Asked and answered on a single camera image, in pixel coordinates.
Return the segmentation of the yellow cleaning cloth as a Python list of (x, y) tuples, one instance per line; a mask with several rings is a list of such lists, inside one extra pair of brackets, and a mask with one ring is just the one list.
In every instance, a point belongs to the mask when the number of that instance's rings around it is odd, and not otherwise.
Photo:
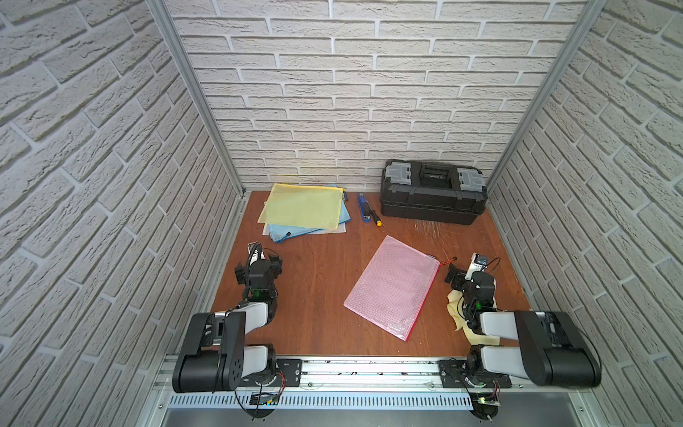
[(464, 312), (462, 311), (462, 303), (464, 302), (464, 294), (461, 291), (451, 290), (448, 294), (448, 313), (455, 322), (455, 330), (462, 330), (465, 337), (471, 346), (476, 345), (490, 345), (499, 346), (500, 338), (496, 336), (483, 336), (483, 334), (475, 334), (466, 323), (464, 319)]

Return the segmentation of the pink document bag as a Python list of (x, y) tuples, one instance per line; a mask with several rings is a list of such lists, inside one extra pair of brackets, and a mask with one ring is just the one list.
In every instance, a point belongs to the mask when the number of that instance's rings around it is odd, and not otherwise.
[(437, 259), (387, 236), (344, 307), (406, 342), (439, 268)]

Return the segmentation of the yellow document bag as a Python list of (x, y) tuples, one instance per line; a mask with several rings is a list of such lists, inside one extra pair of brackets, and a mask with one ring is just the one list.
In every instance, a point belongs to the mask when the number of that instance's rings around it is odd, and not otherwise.
[(338, 187), (275, 183), (258, 222), (331, 230), (338, 226), (344, 190)]

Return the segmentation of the clear mesh document bag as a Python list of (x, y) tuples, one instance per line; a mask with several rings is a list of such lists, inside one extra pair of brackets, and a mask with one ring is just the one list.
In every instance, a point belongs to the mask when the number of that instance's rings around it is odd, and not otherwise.
[[(312, 234), (334, 234), (334, 233), (345, 233), (346, 231), (346, 224), (340, 224), (336, 229), (334, 230), (319, 230), (319, 231), (313, 231)], [(263, 227), (263, 236), (268, 236), (270, 234), (270, 226), (268, 224), (265, 224)]]

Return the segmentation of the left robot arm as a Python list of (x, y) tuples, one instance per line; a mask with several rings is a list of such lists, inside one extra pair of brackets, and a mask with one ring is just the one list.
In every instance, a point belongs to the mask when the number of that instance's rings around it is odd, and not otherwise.
[(274, 347), (245, 340), (274, 320), (279, 297), (275, 279), (282, 260), (252, 255), (235, 272), (245, 287), (243, 301), (228, 311), (191, 317), (172, 376), (177, 393), (235, 391), (243, 381), (262, 385), (279, 374)]

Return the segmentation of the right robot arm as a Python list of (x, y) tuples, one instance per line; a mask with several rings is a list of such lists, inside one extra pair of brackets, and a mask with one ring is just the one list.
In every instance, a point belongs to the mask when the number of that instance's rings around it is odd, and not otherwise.
[(539, 386), (593, 388), (602, 362), (563, 311), (505, 311), (496, 306), (496, 280), (479, 264), (448, 266), (448, 311), (468, 332), (471, 349), (458, 366), (469, 387), (506, 387), (510, 377)]

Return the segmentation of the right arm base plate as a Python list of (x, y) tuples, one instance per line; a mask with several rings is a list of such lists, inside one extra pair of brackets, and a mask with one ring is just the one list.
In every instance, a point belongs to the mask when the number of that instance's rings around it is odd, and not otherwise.
[(512, 388), (512, 380), (508, 375), (491, 373), (484, 368), (471, 368), (465, 359), (440, 359), (438, 362), (439, 377), (445, 389), (502, 389)]

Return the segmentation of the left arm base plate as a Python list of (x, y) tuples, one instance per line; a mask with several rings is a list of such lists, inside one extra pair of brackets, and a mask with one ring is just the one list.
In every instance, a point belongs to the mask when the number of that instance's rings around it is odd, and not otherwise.
[(281, 387), (282, 384), (286, 388), (299, 387), (302, 379), (302, 359), (285, 358), (277, 359), (276, 373), (270, 374), (252, 374), (243, 378), (239, 384), (239, 388), (244, 387)]

